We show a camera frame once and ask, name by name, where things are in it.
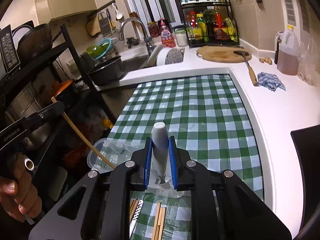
chrome faucet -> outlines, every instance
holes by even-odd
[[[143,22],[142,22],[141,20],[139,20],[138,18],[131,17],[131,18],[125,19],[125,20],[121,23],[121,25],[120,25],[120,30],[119,30],[119,32],[120,32],[120,34],[119,34],[119,40],[120,40],[120,41],[124,41],[123,29],[124,29],[124,26],[125,26],[128,22],[137,22],[137,23],[139,23],[139,24],[141,25],[142,33],[143,33],[143,36],[144,36],[144,41],[145,41],[145,43],[146,43],[147,51],[148,51],[148,54],[149,54],[149,56],[150,56],[156,46],[153,46],[153,45],[151,44],[152,38],[148,36],[147,30],[146,30],[145,26],[143,25]]]

green and white tablecloth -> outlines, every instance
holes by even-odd
[[[155,122],[167,125],[178,148],[209,170],[233,170],[261,199],[263,180],[253,130],[229,75],[209,75],[138,85],[109,138],[145,143]],[[152,235],[156,203],[167,207],[163,239],[190,239],[191,198],[133,192],[144,200],[131,239]]]

white countertop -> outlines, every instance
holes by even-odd
[[[264,181],[265,203],[289,228],[292,238],[300,229],[303,184],[300,164],[290,132],[320,124],[320,92],[297,76],[287,76],[276,65],[249,61],[256,75],[276,74],[286,91],[254,87],[245,63],[226,64],[196,57],[196,48],[186,47],[184,61],[129,72],[111,87],[188,76],[229,74],[247,110],[257,140]]]

wall vent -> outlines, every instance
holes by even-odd
[[[301,14],[302,14],[303,30],[310,33],[310,24],[309,24],[309,16],[308,16],[306,0],[299,0],[299,3],[301,8]]]
[[[285,7],[287,9],[287,18],[288,18],[288,24],[296,26],[296,16],[294,14],[294,7],[292,0],[284,0]]]

hand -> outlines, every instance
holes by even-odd
[[[25,220],[23,214],[35,218],[41,212],[42,202],[35,186],[31,184],[31,175],[24,166],[21,153],[16,156],[13,175],[18,183],[0,176],[0,203],[11,217],[20,222]]]

